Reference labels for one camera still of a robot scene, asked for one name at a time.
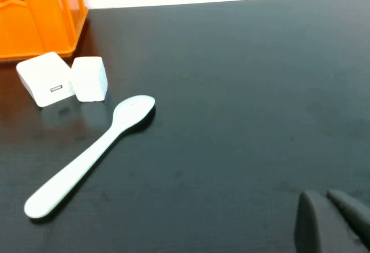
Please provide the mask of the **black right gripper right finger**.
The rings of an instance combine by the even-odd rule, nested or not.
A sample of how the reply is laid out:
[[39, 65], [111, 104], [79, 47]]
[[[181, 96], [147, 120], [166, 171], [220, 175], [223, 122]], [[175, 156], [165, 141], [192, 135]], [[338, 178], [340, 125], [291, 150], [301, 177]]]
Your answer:
[[327, 198], [335, 205], [363, 245], [369, 249], [369, 207], [336, 189], [327, 191]]

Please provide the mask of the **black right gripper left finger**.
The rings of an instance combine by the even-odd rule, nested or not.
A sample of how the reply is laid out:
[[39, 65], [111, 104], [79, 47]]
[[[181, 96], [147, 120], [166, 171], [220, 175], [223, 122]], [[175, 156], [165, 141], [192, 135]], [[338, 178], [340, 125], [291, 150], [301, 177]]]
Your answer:
[[299, 196], [294, 243], [296, 252], [367, 252], [327, 194], [316, 191]]

